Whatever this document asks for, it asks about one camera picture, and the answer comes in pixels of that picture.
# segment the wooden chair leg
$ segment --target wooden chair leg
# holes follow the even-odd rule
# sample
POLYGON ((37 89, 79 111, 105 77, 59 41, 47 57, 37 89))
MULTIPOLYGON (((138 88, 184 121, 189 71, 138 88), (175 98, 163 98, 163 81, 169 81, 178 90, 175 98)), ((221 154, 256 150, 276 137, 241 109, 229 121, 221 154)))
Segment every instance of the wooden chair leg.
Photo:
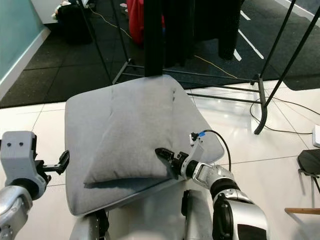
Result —
POLYGON ((320 208, 290 208, 286 207, 284 211, 287 214, 314 214, 320 215, 320 208))

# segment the seat cushion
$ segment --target seat cushion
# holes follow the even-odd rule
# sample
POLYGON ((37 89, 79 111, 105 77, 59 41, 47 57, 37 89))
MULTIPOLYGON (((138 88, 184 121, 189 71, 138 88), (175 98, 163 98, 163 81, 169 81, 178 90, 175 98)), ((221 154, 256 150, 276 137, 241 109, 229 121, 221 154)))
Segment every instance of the seat cushion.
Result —
MULTIPOLYGON (((149 81, 154 84, 164 81, 176 89, 172 105, 173 149, 189 153, 189 134, 210 129, 210 126, 181 85, 168 75, 143 77, 120 84, 127 84, 130 88, 131 85, 149 81)), ((111 210, 177 183, 175 179, 127 178, 91 186, 84 184, 93 154, 106 130, 115 86, 81 93, 66 103, 65 149, 70 152, 70 163, 66 169, 66 195, 70 212, 76 216, 103 208, 111 210)), ((204 163, 213 163, 224 155, 224 149, 214 134, 207 134, 203 138, 203 146, 204 153, 198 160, 204 163)))
POLYGON ((158 157, 155 149, 173 151, 175 91, 165 80, 124 82, 112 87, 111 113, 84 184, 173 177, 169 163, 158 157))

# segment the power cord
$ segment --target power cord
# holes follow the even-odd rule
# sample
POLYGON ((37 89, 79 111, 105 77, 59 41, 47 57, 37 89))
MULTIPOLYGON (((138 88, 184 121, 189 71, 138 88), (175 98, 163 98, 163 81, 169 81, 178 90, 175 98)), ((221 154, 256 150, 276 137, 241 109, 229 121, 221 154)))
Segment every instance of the power cord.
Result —
POLYGON ((218 132, 216 132, 214 130, 211 130, 211 129, 207 129, 207 130, 203 130, 203 131, 201 131, 199 133, 192 133, 191 136, 192 136, 192 139, 195 140, 198 137, 203 137, 208 132, 216 134, 222 140, 222 142, 223 142, 223 144, 225 146, 226 152, 228 153, 229 172, 231 172, 231 155, 230 155, 229 147, 228 147, 226 141, 224 140, 224 138, 218 132))
MULTIPOLYGON (((310 108, 308 108, 308 107, 306 107, 306 106, 303 106, 303 105, 301 105, 301 104, 298 104, 298 103, 295 103, 295 102, 291 102, 291 101, 282 100, 282 99, 277 98, 277 97, 274 97, 274 99, 277 99, 277 100, 279 100, 279 101, 281 101, 281 102, 284 102, 284 103, 297 105, 297 106, 299 106, 299 107, 302 107, 302 108, 304 108, 304 109, 307 109, 307 110, 309 110, 309 111, 311 111, 311 112, 313 112, 313 113, 315 113, 315 114, 317 114, 317 115, 320 116, 320 113, 319 113, 319 112, 316 112, 316 111, 314 111, 314 110, 312 110, 312 109, 310 109, 310 108)), ((253 105, 254 105, 254 103, 252 103, 251 106, 250 106, 250 114, 251 114, 251 116, 254 118, 254 120, 256 120, 258 123, 260 123, 260 120, 259 120, 257 117, 255 117, 255 116, 253 115, 253 113, 252 113, 252 107, 253 107, 253 105)), ((264 127, 265 127, 266 129, 271 130, 271 131, 281 132, 281 133, 301 134, 301 135, 310 135, 310 134, 312 134, 312 132, 296 132, 296 131, 287 131, 287 130, 273 129, 273 128, 271 128, 271 127, 268 127, 267 125, 264 125, 264 127)))
POLYGON ((212 66, 214 66, 215 68, 219 69, 220 71, 224 72, 225 74, 229 75, 230 77, 233 77, 234 79, 238 79, 236 76, 234 76, 234 75, 232 75, 231 73, 223 70, 221 67, 215 65, 214 63, 212 63, 212 62, 210 62, 210 61, 208 61, 208 60, 205 60, 204 58, 202 58, 202 57, 200 57, 200 56, 197 56, 197 55, 194 55, 194 57, 196 57, 196 58, 198 58, 198 59, 200 59, 200 60, 202 60, 202 61, 204 61, 204 62, 206 62, 206 63, 208 63, 208 64, 210 64, 210 65, 212 65, 212 66))
MULTIPOLYGON (((98 12, 93 11, 92 8, 91 8, 89 5, 88 5, 88 8, 91 10, 91 12, 92 12, 93 14, 96 14, 96 15, 100 16, 100 17, 103 19, 103 21, 105 21, 107 24, 109 24, 110 26, 112 26, 112 27, 114 27, 114 28, 118 28, 116 25, 114 25, 114 24, 112 24, 111 22, 107 21, 103 15, 101 15, 101 14, 98 13, 98 12)), ((120 27, 120 29, 121 29, 121 31, 123 31, 130 39, 132 39, 132 37, 126 32, 126 30, 124 30, 124 29, 121 28, 121 27, 120 27)))

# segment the white floor marking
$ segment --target white floor marking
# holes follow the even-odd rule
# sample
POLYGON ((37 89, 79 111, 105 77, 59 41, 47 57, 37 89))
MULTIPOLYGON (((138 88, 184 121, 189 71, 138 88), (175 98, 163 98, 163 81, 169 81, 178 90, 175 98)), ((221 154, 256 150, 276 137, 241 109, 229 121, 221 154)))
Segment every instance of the white floor marking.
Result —
POLYGON ((238 32, 244 38, 244 40, 246 40, 246 42, 253 48, 253 50, 256 52, 256 54, 258 54, 258 56, 261 59, 265 59, 264 56, 259 52, 259 50, 256 49, 256 47, 248 40, 248 38, 242 33, 242 31, 240 31, 240 29, 238 29, 238 32))
POLYGON ((233 55, 239 62, 242 60, 242 57, 238 53, 237 49, 234 50, 233 55))
POLYGON ((246 20, 250 21, 250 17, 248 17, 242 10, 240 11, 242 17, 244 17, 246 20))

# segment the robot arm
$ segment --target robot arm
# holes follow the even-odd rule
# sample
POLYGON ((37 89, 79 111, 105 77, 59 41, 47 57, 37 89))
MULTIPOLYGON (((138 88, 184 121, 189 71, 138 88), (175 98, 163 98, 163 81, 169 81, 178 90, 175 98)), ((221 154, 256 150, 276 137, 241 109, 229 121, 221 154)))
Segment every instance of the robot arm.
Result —
POLYGON ((32 201, 40 198, 51 180, 46 172, 62 174, 69 163, 65 151, 55 165, 36 158, 37 136, 30 131, 10 131, 0 141, 0 159, 6 174, 0 190, 0 239, 13 240, 28 219, 32 201))
POLYGON ((244 194, 234 175, 219 165, 208 165, 198 160, 204 151, 199 135, 192 133, 190 154, 175 153, 157 148, 156 154, 169 161, 177 176, 192 179, 208 189, 213 201, 214 240, 266 240, 268 222, 264 212, 244 194))

